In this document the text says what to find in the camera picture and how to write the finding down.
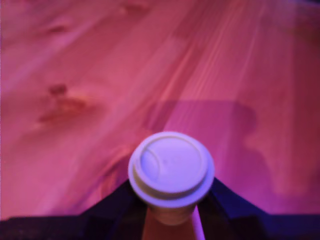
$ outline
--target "wood grain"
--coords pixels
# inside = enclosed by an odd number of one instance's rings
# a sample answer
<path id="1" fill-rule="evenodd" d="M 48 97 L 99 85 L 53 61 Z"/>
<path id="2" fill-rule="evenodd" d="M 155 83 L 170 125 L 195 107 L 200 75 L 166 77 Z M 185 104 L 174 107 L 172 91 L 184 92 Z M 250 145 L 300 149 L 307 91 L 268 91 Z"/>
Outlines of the wood grain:
<path id="1" fill-rule="evenodd" d="M 216 177 L 265 211 L 320 213 L 318 5 L 7 1 L 2 12 L 2 218 L 83 211 L 163 130 L 204 143 Z"/>

